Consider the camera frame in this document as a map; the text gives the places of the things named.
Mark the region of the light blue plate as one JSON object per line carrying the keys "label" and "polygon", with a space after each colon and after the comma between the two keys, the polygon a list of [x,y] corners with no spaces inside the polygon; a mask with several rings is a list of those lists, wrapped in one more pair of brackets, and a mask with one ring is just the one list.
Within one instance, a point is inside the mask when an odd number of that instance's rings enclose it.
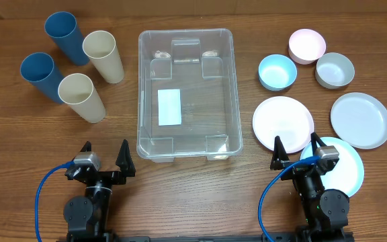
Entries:
{"label": "light blue plate", "polygon": [[355,195],[362,186],[364,166],[358,152],[347,142],[335,137],[322,137],[328,146],[339,152],[339,161],[332,171],[322,175],[321,181],[326,190],[336,189],[347,196]]}

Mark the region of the grey plate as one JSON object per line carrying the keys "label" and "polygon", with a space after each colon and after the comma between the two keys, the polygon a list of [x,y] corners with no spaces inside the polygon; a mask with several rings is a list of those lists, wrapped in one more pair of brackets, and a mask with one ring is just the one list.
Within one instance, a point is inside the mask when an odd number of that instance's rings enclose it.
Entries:
{"label": "grey plate", "polygon": [[376,98],[346,93],[331,108],[331,125],[337,136],[359,149],[375,149],[387,141],[387,109]]}

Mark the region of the dark blue cup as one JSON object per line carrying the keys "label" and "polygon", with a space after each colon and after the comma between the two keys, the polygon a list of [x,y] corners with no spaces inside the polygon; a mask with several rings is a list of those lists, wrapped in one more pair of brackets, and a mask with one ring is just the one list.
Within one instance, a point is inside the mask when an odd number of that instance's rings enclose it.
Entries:
{"label": "dark blue cup", "polygon": [[67,11],[53,13],[47,18],[44,29],[73,64],[82,66],[89,62],[82,47],[84,37],[72,13]]}
{"label": "dark blue cup", "polygon": [[26,81],[52,101],[63,104],[58,94],[58,87],[64,76],[49,54],[45,52],[30,54],[22,61],[20,73]]}

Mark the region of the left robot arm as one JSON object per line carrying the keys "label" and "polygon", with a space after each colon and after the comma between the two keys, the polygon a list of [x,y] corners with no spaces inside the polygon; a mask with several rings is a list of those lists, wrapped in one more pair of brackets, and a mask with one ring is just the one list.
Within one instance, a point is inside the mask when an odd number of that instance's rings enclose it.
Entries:
{"label": "left robot arm", "polygon": [[134,177],[136,169],[130,155],[128,141],[120,147],[115,171],[100,171],[101,162],[87,141],[65,176],[86,185],[84,196],[71,198],[64,206],[63,215],[68,224],[67,241],[119,241],[113,231],[106,228],[112,187],[124,185],[127,177]]}

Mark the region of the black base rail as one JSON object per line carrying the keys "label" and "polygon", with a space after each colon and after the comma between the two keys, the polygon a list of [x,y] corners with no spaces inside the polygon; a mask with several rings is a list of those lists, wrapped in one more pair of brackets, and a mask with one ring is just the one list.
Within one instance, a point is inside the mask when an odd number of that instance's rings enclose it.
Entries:
{"label": "black base rail", "polygon": [[[294,233],[271,233],[273,241],[277,242],[295,242],[297,240]],[[94,238],[83,238],[83,239],[64,239],[62,241],[81,241],[81,242],[266,242],[270,241],[264,234],[262,235],[228,235],[228,236],[199,236],[199,237],[161,237],[161,238],[150,238],[150,237],[119,237],[117,235],[94,237]]]}

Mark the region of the pink bowl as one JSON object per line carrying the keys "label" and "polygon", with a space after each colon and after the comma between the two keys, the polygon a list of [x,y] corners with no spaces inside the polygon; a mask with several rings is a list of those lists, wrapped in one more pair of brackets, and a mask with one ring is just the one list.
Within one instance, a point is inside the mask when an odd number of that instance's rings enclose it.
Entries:
{"label": "pink bowl", "polygon": [[291,59],[301,65],[308,65],[319,59],[326,48],[325,39],[311,29],[296,30],[288,42],[288,53]]}

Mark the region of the grey bowl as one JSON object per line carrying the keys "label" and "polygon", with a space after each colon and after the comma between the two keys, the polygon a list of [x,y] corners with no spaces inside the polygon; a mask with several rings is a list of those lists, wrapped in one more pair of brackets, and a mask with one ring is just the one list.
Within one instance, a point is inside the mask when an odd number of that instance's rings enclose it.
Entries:
{"label": "grey bowl", "polygon": [[349,85],[354,76],[353,63],[345,55],[329,52],[316,62],[316,80],[327,89],[339,89]]}

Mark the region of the rear dark blue cup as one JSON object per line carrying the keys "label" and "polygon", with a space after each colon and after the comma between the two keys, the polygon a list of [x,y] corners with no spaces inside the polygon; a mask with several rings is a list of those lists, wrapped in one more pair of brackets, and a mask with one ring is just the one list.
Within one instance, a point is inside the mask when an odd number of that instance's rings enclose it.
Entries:
{"label": "rear dark blue cup", "polygon": [[67,11],[53,13],[47,18],[44,29],[73,64],[82,66],[89,62],[82,47],[84,37],[72,13]]}

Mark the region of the light blue bowl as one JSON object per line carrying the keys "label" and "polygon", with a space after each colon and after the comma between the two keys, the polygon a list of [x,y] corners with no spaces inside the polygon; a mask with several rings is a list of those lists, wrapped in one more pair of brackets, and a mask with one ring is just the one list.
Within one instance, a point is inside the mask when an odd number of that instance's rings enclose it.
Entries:
{"label": "light blue bowl", "polygon": [[270,91],[281,91],[291,86],[298,75],[294,62],[287,56],[271,54],[258,66],[259,80]]}

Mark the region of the front dark blue cup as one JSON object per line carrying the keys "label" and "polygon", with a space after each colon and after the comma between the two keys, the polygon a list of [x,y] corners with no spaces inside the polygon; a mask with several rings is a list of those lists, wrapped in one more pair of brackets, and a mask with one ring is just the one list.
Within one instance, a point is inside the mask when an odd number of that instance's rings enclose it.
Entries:
{"label": "front dark blue cup", "polygon": [[58,94],[58,87],[64,76],[49,54],[45,52],[30,54],[22,61],[20,73],[26,81],[52,101],[63,104]]}

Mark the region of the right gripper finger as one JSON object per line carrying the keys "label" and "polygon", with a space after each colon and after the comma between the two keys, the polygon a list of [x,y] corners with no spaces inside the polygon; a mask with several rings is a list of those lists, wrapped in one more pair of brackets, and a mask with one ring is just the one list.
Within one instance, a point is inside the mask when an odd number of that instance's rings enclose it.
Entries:
{"label": "right gripper finger", "polygon": [[285,162],[289,162],[289,161],[290,160],[288,158],[286,150],[284,149],[281,138],[279,136],[276,136],[275,140],[274,140],[273,157],[272,157],[271,162],[272,163],[285,163]]}
{"label": "right gripper finger", "polygon": [[310,135],[310,141],[311,141],[311,146],[313,149],[317,149],[318,147],[325,147],[326,144],[321,140],[319,135],[317,133],[313,132]]}

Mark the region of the beige cup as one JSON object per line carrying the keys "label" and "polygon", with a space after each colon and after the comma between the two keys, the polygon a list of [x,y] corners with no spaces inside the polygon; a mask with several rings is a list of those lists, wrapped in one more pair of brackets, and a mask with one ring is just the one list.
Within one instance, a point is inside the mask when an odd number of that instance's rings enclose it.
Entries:
{"label": "beige cup", "polygon": [[108,83],[116,84],[124,79],[116,39],[111,33],[104,30],[91,32],[83,40],[82,47],[93,66]]}
{"label": "beige cup", "polygon": [[98,123],[106,116],[106,109],[92,80],[82,73],[66,76],[58,86],[58,96],[89,123]]}

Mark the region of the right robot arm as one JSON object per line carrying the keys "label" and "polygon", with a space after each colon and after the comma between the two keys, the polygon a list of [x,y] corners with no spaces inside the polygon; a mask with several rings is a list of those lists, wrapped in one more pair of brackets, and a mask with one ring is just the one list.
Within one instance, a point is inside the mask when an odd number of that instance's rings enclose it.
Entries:
{"label": "right robot arm", "polygon": [[345,233],[348,225],[349,197],[337,189],[326,189],[321,177],[332,171],[339,152],[326,145],[316,133],[312,138],[312,156],[291,162],[279,136],[275,137],[271,170],[280,170],[279,179],[292,181],[300,196],[307,225],[296,228],[291,241],[353,241]]}

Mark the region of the clear plastic storage bin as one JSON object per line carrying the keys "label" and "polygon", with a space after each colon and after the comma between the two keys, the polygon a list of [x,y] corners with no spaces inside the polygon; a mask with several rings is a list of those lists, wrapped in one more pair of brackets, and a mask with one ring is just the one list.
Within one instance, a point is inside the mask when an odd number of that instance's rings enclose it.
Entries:
{"label": "clear plastic storage bin", "polygon": [[[146,30],[138,37],[136,151],[155,163],[243,149],[232,32]],[[159,126],[158,90],[179,89],[181,124]]]}

